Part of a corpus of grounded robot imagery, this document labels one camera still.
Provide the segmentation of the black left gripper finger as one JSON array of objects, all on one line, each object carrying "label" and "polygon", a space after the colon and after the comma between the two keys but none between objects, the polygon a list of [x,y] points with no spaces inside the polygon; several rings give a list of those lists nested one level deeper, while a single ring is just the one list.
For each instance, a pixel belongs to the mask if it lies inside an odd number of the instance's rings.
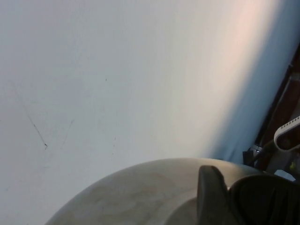
[{"label": "black left gripper finger", "polygon": [[223,225],[227,211],[227,186],[222,173],[215,166],[201,166],[198,173],[198,224]]}]

